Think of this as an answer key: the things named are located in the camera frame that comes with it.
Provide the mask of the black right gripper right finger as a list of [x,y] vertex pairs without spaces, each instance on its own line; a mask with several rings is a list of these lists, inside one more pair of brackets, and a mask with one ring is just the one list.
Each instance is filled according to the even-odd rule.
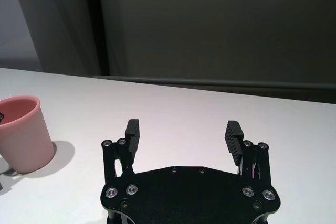
[[231,153],[237,174],[263,185],[270,185],[269,146],[264,142],[253,144],[244,139],[244,133],[237,121],[228,121],[225,142]]

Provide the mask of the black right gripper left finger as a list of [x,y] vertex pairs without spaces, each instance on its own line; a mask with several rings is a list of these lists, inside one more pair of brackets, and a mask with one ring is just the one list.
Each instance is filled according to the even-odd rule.
[[124,138],[120,138],[116,142],[104,140],[101,143],[105,183],[113,182],[117,178],[116,160],[119,160],[121,163],[121,176],[131,176],[134,174],[132,166],[138,150],[139,140],[139,120],[130,119],[126,126]]

